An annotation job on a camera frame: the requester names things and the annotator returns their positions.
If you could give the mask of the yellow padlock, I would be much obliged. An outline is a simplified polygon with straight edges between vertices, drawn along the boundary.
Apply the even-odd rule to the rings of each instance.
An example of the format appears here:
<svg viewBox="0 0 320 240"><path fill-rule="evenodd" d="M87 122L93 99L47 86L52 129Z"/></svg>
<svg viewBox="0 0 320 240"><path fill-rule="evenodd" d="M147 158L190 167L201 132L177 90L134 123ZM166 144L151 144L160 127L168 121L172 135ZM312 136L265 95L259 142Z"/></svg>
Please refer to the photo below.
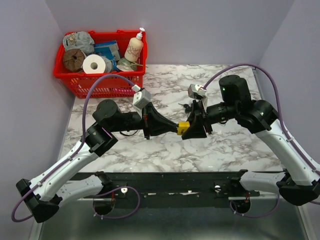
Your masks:
<svg viewBox="0 0 320 240"><path fill-rule="evenodd" d="M180 121L177 125L177 135L182 136L190 127L189 121Z"/></svg>

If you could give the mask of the black padlock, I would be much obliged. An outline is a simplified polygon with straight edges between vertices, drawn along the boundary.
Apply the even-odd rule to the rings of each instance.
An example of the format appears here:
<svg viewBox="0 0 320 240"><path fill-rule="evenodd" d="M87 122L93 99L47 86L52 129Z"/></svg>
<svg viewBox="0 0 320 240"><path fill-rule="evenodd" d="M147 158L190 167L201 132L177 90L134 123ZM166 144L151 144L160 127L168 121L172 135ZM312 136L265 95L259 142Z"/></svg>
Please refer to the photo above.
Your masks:
<svg viewBox="0 0 320 240"><path fill-rule="evenodd" d="M185 109L185 112L186 112L186 113L191 113L192 110L193 110L193 105L190 105L190 106L188 106L188 107Z"/></svg>

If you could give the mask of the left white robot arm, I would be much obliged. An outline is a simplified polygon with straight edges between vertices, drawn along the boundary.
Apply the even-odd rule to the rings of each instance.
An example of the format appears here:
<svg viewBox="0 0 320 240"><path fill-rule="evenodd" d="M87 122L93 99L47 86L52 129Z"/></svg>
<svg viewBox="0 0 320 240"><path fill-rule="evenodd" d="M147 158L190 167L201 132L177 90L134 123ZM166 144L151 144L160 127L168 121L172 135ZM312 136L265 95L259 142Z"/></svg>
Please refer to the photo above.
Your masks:
<svg viewBox="0 0 320 240"><path fill-rule="evenodd" d="M114 132L143 130L145 138L149 139L178 131L178 124L161 115L151 102L144 104L139 112L121 112L115 101L106 99L98 104L92 116L93 125L82 128L81 139L65 156L39 176L17 182L21 202L37 223L49 220L69 202L91 196L104 198L119 190L103 171L69 182L83 167L117 143Z"/></svg>

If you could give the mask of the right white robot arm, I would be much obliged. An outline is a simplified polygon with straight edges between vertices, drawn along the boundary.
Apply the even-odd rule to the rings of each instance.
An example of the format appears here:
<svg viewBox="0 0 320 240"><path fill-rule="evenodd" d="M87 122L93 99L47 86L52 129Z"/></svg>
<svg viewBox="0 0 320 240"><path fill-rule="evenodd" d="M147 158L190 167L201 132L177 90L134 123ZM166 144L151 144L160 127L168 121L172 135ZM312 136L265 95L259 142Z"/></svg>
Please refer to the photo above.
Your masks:
<svg viewBox="0 0 320 240"><path fill-rule="evenodd" d="M206 138L212 125L235 119L262 140L277 156L284 169L276 173L245 171L230 183L230 191L241 196L247 191L280 194L287 202L301 206L320 196L319 164L310 166L293 147L293 140L282 130L277 110L265 100L253 100L247 81L238 75L219 80L222 102L208 106L206 91L200 85L189 86L193 98L191 113L178 123L183 140Z"/></svg>

